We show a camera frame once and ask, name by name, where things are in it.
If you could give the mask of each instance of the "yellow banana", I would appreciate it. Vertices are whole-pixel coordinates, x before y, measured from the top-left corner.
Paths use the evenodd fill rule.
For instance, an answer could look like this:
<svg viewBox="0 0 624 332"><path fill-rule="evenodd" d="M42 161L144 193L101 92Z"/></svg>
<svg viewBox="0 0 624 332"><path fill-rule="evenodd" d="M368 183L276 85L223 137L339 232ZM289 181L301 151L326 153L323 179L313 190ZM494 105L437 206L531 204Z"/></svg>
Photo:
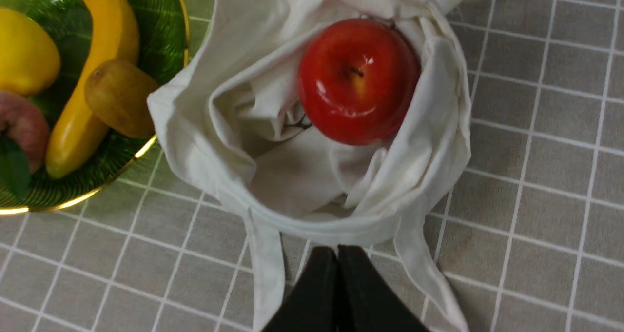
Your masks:
<svg viewBox="0 0 624 332"><path fill-rule="evenodd" d="M109 130L87 106L84 94L89 75L113 59L122 59L134 65L138 62L138 24L127 0L82 1L93 19L91 51L47 148L45 166L48 174L55 179L82 167L102 144Z"/></svg>

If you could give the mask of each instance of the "lemon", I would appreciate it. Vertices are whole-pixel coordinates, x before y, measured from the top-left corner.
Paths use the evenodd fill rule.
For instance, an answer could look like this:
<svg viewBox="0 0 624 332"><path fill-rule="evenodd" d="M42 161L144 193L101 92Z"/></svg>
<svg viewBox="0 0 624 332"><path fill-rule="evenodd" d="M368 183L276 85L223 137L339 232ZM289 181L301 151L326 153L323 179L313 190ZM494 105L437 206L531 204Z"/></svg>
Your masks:
<svg viewBox="0 0 624 332"><path fill-rule="evenodd" d="M45 30L20 12L0 8L0 91L40 94L59 70L59 50Z"/></svg>

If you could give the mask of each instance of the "white fabric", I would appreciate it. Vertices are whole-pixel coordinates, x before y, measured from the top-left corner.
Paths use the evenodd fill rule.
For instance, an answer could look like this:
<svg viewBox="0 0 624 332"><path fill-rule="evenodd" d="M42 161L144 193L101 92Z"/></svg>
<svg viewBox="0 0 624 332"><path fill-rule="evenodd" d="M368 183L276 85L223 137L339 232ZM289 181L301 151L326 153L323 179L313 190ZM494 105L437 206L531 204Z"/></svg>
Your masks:
<svg viewBox="0 0 624 332"><path fill-rule="evenodd" d="M425 215L470 158L466 62L439 8L459 1L216 0L197 56L150 96L175 174L245 221L255 331L282 301L279 232L325 245L394 238L408 276L450 323L468 331L423 237ZM396 137L351 147L303 127L296 75L315 35L364 15L394 21L423 74Z"/></svg>

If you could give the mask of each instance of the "red apple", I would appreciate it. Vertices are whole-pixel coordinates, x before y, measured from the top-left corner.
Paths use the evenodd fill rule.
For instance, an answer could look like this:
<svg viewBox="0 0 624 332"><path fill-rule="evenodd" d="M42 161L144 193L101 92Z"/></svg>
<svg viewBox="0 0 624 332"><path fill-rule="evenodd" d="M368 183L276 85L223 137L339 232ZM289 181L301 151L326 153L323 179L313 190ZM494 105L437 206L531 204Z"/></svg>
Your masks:
<svg viewBox="0 0 624 332"><path fill-rule="evenodd" d="M50 128L41 110L28 99L0 92L0 135L7 136L24 150L31 173L42 167Z"/></svg>
<svg viewBox="0 0 624 332"><path fill-rule="evenodd" d="M369 145L394 135L421 74L412 48L393 28L344 20L316 37L299 65L299 98L325 136Z"/></svg>

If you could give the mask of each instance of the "fruit plate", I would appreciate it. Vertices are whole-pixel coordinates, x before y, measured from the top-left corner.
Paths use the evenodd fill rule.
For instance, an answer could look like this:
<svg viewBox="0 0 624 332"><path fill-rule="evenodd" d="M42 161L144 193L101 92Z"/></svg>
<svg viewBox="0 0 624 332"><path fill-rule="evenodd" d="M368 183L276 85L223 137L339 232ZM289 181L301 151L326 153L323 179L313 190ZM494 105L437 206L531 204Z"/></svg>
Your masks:
<svg viewBox="0 0 624 332"><path fill-rule="evenodd" d="M165 84L189 62L189 16L183 0L127 0L141 34L138 67ZM31 97L54 126L71 96L91 47L91 14L80 0L0 0L0 7L23 12L43 27L62 59L53 87ZM67 177L53 180L41 168L33 175L29 194L17 201L0 186L0 216L51 212L80 203L99 192L143 156L156 142L131 139L111 130L96 154Z"/></svg>

